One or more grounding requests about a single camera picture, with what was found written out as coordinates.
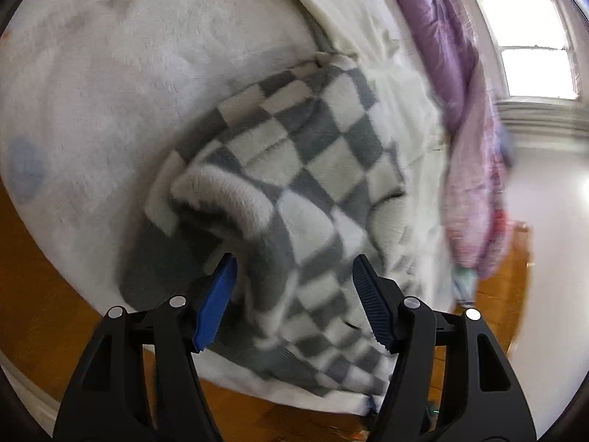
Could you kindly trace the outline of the grey white checkered cardigan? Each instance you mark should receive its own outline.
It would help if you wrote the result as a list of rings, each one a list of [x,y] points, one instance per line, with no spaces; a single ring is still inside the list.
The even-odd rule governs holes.
[[[355,62],[321,55],[206,115],[154,180],[120,290],[137,310],[197,289],[226,253],[237,281],[212,350],[317,395],[380,395],[391,361],[369,333],[352,262],[395,250],[396,143]]]

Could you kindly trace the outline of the purple floral duvet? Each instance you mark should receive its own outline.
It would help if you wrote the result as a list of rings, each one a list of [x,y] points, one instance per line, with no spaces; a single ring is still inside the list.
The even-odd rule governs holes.
[[[486,280],[508,252],[500,121],[462,0],[397,0],[449,136],[443,218],[454,261]]]

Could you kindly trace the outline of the white floral bed sheet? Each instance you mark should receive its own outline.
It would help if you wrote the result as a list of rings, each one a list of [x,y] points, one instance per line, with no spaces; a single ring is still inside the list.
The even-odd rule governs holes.
[[[183,290],[144,204],[216,104],[331,45],[359,60],[397,142],[413,232],[398,279],[452,300],[441,106],[396,0],[23,0],[1,45],[1,176],[26,228],[98,310]]]

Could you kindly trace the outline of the window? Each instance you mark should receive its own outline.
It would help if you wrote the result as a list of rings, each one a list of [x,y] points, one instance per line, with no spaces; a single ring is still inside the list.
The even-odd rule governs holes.
[[[574,50],[555,0],[476,0],[512,98],[579,98]]]

